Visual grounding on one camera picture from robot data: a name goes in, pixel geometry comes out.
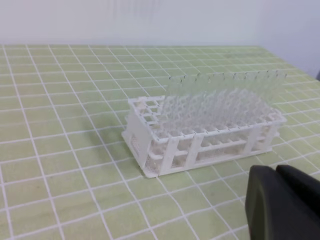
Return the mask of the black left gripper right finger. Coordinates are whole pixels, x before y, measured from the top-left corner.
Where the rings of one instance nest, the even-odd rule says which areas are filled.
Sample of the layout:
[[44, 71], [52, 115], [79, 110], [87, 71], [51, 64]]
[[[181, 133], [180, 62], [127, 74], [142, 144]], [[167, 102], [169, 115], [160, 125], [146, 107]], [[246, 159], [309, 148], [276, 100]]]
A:
[[320, 181], [290, 166], [278, 165], [276, 172], [310, 208], [320, 207]]

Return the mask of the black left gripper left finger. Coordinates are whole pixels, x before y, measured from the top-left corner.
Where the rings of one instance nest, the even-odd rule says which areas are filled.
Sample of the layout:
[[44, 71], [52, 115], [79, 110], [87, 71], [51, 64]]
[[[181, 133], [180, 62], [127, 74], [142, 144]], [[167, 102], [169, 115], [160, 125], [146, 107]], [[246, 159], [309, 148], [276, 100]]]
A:
[[252, 240], [318, 240], [320, 207], [309, 207], [269, 166], [249, 170], [245, 213]]

